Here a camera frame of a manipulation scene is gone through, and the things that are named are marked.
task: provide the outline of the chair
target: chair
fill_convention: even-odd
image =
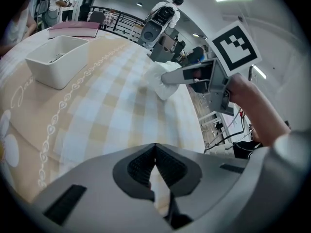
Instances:
[[[99,12],[99,11],[94,11],[91,14],[91,17],[89,19],[89,21],[99,22],[99,23],[103,23],[104,20],[105,20],[105,15],[103,14],[103,12]]]

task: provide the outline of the floral pattern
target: floral pattern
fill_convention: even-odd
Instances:
[[[14,180],[10,172],[10,167],[17,167],[19,162],[19,150],[16,138],[12,134],[7,134],[11,119],[11,111],[4,111],[0,120],[0,139],[2,142],[3,155],[1,160],[1,170],[7,182],[15,188]]]

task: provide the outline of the white plastic bin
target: white plastic bin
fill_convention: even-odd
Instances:
[[[32,51],[26,62],[34,78],[54,89],[63,89],[87,65],[88,41],[58,36]]]

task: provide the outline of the white towel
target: white towel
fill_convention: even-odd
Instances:
[[[162,75],[164,73],[174,71],[180,68],[180,64],[176,62],[167,61],[166,63],[155,62],[151,68],[144,74],[145,80],[155,90],[157,95],[162,99],[166,100],[173,95],[179,85],[178,84],[164,84],[162,82]]]

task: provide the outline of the black railing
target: black railing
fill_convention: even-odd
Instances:
[[[102,11],[104,11],[104,13],[109,13],[110,10],[111,10],[110,8],[90,6],[91,12],[94,12],[94,11],[102,12]],[[112,15],[116,16],[117,19],[114,20],[111,25],[102,24],[100,26],[100,30],[108,31],[110,33],[120,35],[124,38],[127,38],[129,36],[129,34],[131,33],[132,28],[135,24],[144,26],[146,23],[146,21],[143,19],[140,19],[136,16],[133,16],[133,15],[130,15],[128,13],[118,11],[118,10],[114,10]],[[140,38],[140,34],[137,33],[136,37],[135,37],[135,39],[133,39],[133,41],[137,42],[139,38]]]

